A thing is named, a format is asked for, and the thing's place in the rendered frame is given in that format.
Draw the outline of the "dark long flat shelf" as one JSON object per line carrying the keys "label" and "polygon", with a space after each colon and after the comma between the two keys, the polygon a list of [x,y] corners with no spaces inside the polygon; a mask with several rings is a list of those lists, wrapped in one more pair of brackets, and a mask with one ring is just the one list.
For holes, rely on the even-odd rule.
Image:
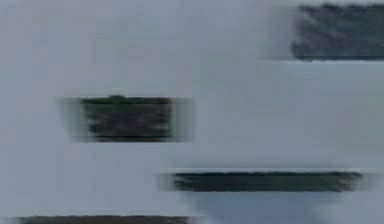
{"label": "dark long flat shelf", "polygon": [[354,191],[358,172],[206,172],[176,173],[174,186],[194,192],[343,192]]}
{"label": "dark long flat shelf", "polygon": [[24,216],[15,224],[192,224],[188,216],[152,215],[83,215],[83,216]]}

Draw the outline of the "dark framed wall picture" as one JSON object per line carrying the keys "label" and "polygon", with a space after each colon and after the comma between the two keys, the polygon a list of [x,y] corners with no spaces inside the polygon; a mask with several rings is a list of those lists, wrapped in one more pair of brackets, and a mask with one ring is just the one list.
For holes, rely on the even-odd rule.
{"label": "dark framed wall picture", "polygon": [[166,142],[172,136],[171,98],[112,95],[80,103],[97,142]]}
{"label": "dark framed wall picture", "polygon": [[384,61],[384,4],[301,4],[290,53],[304,61]]}

